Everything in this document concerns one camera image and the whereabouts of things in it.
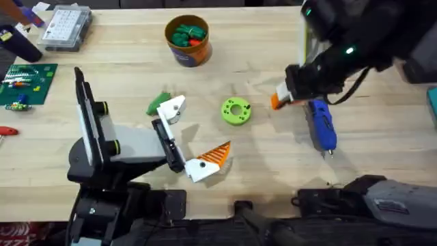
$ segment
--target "orange and white part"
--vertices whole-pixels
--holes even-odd
[[[193,182],[198,182],[217,173],[224,167],[226,158],[229,155],[231,142],[228,141],[219,147],[199,155],[185,163],[186,175]]]

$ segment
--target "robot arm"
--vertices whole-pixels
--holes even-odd
[[[408,58],[436,22],[437,16],[431,13],[436,6],[435,1],[426,0],[371,0],[362,13],[353,16],[343,1],[306,1],[301,10],[305,21],[319,41],[329,41],[331,46],[303,66],[286,68],[285,83],[277,87],[277,102],[324,97],[330,103],[326,96],[342,92],[344,81],[363,70],[351,90],[333,104],[347,100],[371,68],[381,72],[393,65],[395,57]]]

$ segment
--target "red tool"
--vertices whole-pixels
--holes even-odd
[[[11,127],[0,126],[0,141],[4,138],[4,136],[12,136],[17,135],[18,131]]]

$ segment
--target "green circuit board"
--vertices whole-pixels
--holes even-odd
[[[20,94],[27,95],[28,105],[43,105],[56,69],[57,64],[11,65],[3,80],[5,82],[0,85],[0,105],[16,102]],[[30,85],[10,88],[10,81],[14,79]]]

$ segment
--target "green plastic part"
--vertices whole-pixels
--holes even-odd
[[[251,105],[243,98],[232,97],[221,106],[223,119],[234,126],[246,123],[252,114]]]
[[[206,32],[195,25],[180,25],[178,28],[176,28],[176,31],[179,33],[186,33],[190,38],[194,38],[197,40],[203,40],[206,36]]]
[[[186,33],[173,33],[173,35],[171,36],[171,42],[179,47],[190,46],[188,39],[189,37]]]
[[[159,94],[159,96],[157,96],[149,104],[149,107],[147,108],[147,111],[145,113],[150,115],[150,116],[157,115],[158,114],[157,108],[159,107],[159,105],[167,100],[170,100],[170,99],[171,99],[170,93],[163,92],[163,93]]]

